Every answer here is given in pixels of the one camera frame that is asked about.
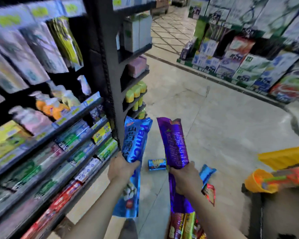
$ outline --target purple package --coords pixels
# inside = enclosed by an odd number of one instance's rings
[[[158,117],[157,123],[163,139],[167,165],[175,169],[183,168],[189,163],[189,160],[180,119],[172,121],[166,117]],[[174,213],[192,213],[194,209],[189,201],[183,195],[176,193],[175,178],[170,173],[168,173],[168,180],[171,211]]]

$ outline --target tile floor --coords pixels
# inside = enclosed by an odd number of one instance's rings
[[[180,54],[184,45],[192,39],[196,20],[187,18],[187,8],[174,7],[172,13],[160,16],[152,22],[152,43],[155,47]]]
[[[161,33],[154,36],[153,43],[156,47],[149,53],[175,63],[178,55],[177,48],[173,46],[177,45],[166,41],[181,42],[179,37],[183,37],[181,32],[171,32],[172,29],[181,30],[181,27],[175,27],[178,20],[174,14],[153,22],[153,33]],[[148,57],[147,63],[154,68],[144,78],[148,85],[144,101],[153,125],[141,170],[140,211],[137,220],[139,239],[166,238],[168,227],[168,174],[162,170],[149,172],[147,168],[149,159],[164,157],[164,147],[155,119],[161,116],[181,118],[189,158],[195,161],[197,169],[205,163],[217,169],[210,179],[210,183],[216,188],[216,206],[233,226],[246,235],[250,199],[241,193],[241,184],[256,168],[270,171],[257,160],[257,153],[299,146],[299,136],[291,126],[294,117],[299,117],[299,104],[290,105],[288,113],[157,59]],[[67,217],[75,224],[98,199],[108,183],[106,169]],[[124,220],[112,217],[105,238],[118,238]],[[284,230],[284,233],[295,234],[293,228]],[[51,239],[56,237],[55,234],[51,235]]]

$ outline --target beige marble floor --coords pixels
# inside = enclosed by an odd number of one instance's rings
[[[216,205],[244,234],[248,233],[250,199],[241,192],[244,179],[256,168],[266,168],[257,153],[299,146],[291,129],[292,116],[284,110],[148,57],[144,96],[153,125],[143,157],[140,239],[165,238],[170,202],[166,171],[149,172],[147,160],[164,157],[156,117],[181,118],[189,157],[197,169],[204,163],[217,169],[210,179]],[[109,181],[105,170],[67,215],[76,223],[97,200]],[[113,217],[105,238],[116,239],[125,219]]]

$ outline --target right hand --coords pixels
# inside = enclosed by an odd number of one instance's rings
[[[185,197],[192,193],[201,193],[204,183],[193,161],[182,169],[170,168],[169,172],[175,177],[177,193]]]

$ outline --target blue package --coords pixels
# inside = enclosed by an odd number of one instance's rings
[[[215,173],[216,171],[217,171],[217,169],[212,169],[212,168],[208,167],[206,164],[203,165],[203,167],[201,168],[201,171],[199,172],[199,176],[202,179],[204,186],[205,186],[205,184],[207,184],[211,175],[213,173]]]
[[[166,169],[166,159],[151,159],[148,160],[149,171]]]
[[[142,120],[126,117],[125,137],[123,141],[122,154],[128,162],[140,161],[142,164],[143,153],[153,120],[146,118]],[[139,166],[126,186],[117,202],[113,215],[126,218],[138,217],[139,199],[141,186],[141,166]]]

